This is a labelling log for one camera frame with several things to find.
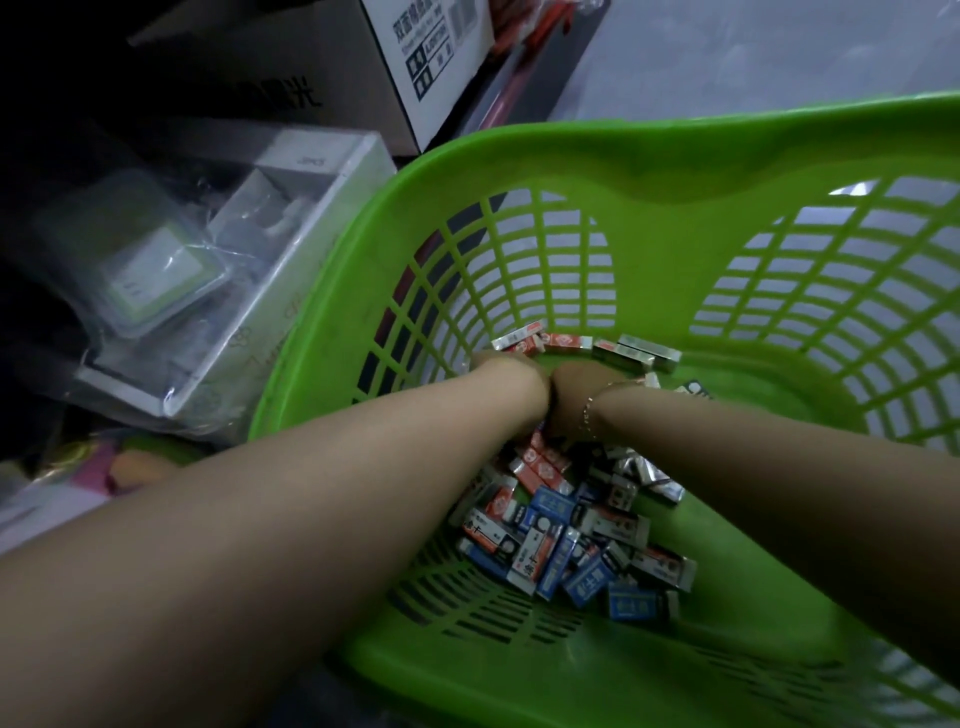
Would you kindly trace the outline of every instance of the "white box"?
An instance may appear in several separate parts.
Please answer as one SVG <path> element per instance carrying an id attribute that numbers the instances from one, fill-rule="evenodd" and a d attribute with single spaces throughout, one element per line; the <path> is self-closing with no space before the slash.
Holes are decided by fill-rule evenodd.
<path id="1" fill-rule="evenodd" d="M 148 124 L 138 149 L 166 158 L 248 169 L 207 231 L 217 240 L 235 207 L 249 207 L 269 180 L 323 190 L 253 290 L 225 286 L 135 342 L 112 339 L 74 374 L 74 400 L 118 419 L 110 402 L 154 418 L 140 426 L 236 444 L 247 427 L 287 333 L 340 233 L 396 172 L 375 133 L 283 127 L 251 121 L 174 119 Z"/>
<path id="2" fill-rule="evenodd" d="M 216 115 L 376 130 L 407 156 L 440 129 L 493 33 L 487 0 L 323 0 L 266 13 L 184 0 L 128 43 L 194 97 L 226 93 L 230 108 Z"/>

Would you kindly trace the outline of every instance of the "gray surface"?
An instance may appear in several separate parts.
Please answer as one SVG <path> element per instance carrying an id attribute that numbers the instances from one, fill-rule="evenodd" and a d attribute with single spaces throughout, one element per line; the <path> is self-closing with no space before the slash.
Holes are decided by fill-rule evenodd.
<path id="1" fill-rule="evenodd" d="M 612 0 L 551 119 L 711 116 L 958 86 L 957 0 Z"/>

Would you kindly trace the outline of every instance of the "basket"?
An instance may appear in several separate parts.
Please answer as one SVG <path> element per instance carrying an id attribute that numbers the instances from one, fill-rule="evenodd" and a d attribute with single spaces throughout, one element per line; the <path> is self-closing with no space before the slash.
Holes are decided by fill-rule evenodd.
<path id="1" fill-rule="evenodd" d="M 546 318 L 683 350 L 666 384 L 960 454 L 958 129 L 945 94 L 445 145 L 345 233 L 252 435 L 452 376 Z M 695 497 L 639 510 L 700 562 L 671 633 L 531 601 L 438 534 L 342 654 L 487 726 L 960 722 L 960 692 Z"/>

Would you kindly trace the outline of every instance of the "forearm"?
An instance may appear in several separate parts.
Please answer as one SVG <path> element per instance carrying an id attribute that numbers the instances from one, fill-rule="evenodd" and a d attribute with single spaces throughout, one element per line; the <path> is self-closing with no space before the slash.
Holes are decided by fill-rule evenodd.
<path id="1" fill-rule="evenodd" d="M 484 366 L 353 406 L 0 560 L 5 711 L 22 711 L 18 725 L 142 725 L 234 680 L 250 697 L 317 655 L 542 416 L 524 377 Z"/>
<path id="2" fill-rule="evenodd" d="M 614 389 L 596 404 L 602 435 L 947 670 L 939 655 L 960 649 L 960 461 L 660 390 Z"/>

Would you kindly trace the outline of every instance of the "person's right hand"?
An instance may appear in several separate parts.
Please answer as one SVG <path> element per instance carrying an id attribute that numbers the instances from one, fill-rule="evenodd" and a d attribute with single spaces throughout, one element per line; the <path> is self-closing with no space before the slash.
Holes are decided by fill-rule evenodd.
<path id="1" fill-rule="evenodd" d="M 626 376 L 595 361 L 568 361 L 551 375 L 555 392 L 553 409 L 546 422 L 548 437 L 565 437 L 571 442 L 583 440 L 584 407 L 587 400 L 608 384 Z"/>

